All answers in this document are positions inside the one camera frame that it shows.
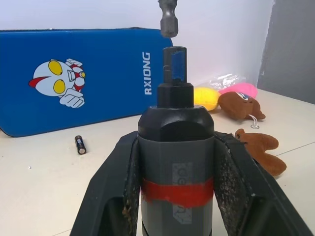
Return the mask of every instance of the screwdriver bit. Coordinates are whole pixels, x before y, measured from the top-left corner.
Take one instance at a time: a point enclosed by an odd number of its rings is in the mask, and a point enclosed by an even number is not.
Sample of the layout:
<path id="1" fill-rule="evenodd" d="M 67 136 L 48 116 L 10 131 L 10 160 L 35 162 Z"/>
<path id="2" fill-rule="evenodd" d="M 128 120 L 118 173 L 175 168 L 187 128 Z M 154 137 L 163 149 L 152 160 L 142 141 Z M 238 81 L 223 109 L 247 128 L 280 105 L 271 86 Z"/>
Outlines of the screwdriver bit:
<path id="1" fill-rule="evenodd" d="M 158 0 L 162 9 L 161 33 L 166 38 L 173 38 L 178 34 L 178 21 L 175 16 L 177 0 Z"/>

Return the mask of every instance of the brown plush toy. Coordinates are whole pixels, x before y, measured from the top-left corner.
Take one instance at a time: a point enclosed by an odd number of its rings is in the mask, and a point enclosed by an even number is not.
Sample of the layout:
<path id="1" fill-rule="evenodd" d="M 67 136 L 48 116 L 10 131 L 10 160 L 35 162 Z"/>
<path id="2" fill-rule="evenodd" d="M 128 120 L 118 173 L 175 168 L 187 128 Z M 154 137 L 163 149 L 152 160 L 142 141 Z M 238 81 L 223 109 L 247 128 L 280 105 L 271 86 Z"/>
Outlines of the brown plush toy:
<path id="1" fill-rule="evenodd" d="M 267 134 L 245 133 L 239 129 L 235 137 L 245 143 L 247 151 L 269 174 L 278 176 L 286 170 L 286 164 L 276 156 L 265 153 L 267 150 L 276 149 L 279 142 Z"/>
<path id="2" fill-rule="evenodd" d="M 260 111 L 260 104 L 243 93 L 227 92 L 219 97 L 218 104 L 221 109 L 232 119 L 265 119 L 266 116 Z"/>

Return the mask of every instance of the blue case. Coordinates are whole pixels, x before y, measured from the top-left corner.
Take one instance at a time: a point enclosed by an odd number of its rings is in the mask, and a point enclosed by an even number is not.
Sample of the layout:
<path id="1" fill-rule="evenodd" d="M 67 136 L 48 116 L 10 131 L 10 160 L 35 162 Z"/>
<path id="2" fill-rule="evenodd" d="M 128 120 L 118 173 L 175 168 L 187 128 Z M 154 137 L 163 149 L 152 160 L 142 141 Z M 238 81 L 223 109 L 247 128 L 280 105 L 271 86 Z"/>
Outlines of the blue case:
<path id="1" fill-rule="evenodd" d="M 156 29 L 0 32 L 0 128 L 13 137 L 141 114 L 156 104 Z"/>

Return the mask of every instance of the white wall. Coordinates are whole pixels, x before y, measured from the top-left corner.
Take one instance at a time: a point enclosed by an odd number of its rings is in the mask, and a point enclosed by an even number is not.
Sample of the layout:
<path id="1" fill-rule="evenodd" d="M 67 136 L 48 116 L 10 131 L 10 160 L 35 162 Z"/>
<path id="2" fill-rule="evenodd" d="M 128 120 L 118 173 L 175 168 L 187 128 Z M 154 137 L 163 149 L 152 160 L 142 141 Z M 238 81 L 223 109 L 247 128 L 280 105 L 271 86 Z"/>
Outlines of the white wall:
<path id="1" fill-rule="evenodd" d="M 273 0 L 179 0 L 179 35 L 193 84 L 224 73 L 257 83 Z M 0 30 L 159 29 L 157 0 L 0 0 Z"/>

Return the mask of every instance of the red tape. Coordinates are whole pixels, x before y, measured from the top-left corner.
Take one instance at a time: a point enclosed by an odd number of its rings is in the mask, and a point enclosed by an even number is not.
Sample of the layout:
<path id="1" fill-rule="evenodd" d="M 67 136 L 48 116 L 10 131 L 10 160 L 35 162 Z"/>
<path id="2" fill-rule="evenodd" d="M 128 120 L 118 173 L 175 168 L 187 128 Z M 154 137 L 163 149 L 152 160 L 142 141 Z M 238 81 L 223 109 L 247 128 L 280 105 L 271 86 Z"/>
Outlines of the red tape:
<path id="1" fill-rule="evenodd" d="M 148 202 L 163 200 L 191 208 L 204 206 L 213 198 L 213 185 L 213 178 L 189 185 L 161 185 L 143 179 L 141 191 Z"/>

